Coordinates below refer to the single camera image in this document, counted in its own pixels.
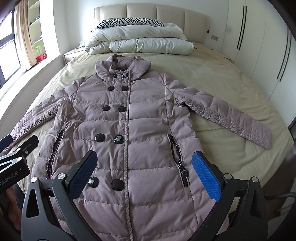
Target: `white wardrobe door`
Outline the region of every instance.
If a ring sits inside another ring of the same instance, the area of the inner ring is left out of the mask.
[[[269,100],[288,126],[296,114],[296,41],[293,37],[285,72]]]
[[[234,64],[249,78],[255,69],[263,43],[266,0],[246,0],[247,18],[242,45]]]
[[[221,52],[233,61],[238,51],[237,44],[242,27],[244,5],[246,5],[245,0],[229,0],[228,19]]]
[[[284,66],[287,25],[272,4],[266,1],[266,27],[259,59],[251,80],[269,98]]]

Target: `electrical outlet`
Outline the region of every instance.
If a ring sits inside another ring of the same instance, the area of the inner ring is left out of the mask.
[[[93,28],[93,29],[90,29],[89,30],[89,33],[93,33],[93,32],[95,32],[96,31],[96,28]]]
[[[212,39],[218,41],[219,37],[212,35]]]

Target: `coat collar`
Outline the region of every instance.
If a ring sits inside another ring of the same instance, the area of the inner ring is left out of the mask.
[[[114,54],[106,61],[96,62],[96,72],[98,76],[108,82],[128,82],[129,79],[140,78],[150,67],[151,62],[142,59],[140,56],[126,57]],[[128,78],[123,78],[122,74],[128,73]]]

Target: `quilted jacket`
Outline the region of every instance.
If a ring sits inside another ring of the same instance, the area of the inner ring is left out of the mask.
[[[92,181],[74,202],[102,240],[187,240],[211,210],[215,201],[191,164],[202,146],[188,108],[270,148],[268,127],[221,99],[153,71],[150,63],[119,55],[97,61],[96,74],[56,92],[12,131],[13,146],[55,119],[32,169],[40,179],[66,173],[88,150],[97,153]]]

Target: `window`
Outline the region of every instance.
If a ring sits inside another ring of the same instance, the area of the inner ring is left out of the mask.
[[[0,25],[0,88],[20,69],[15,45],[14,10]]]

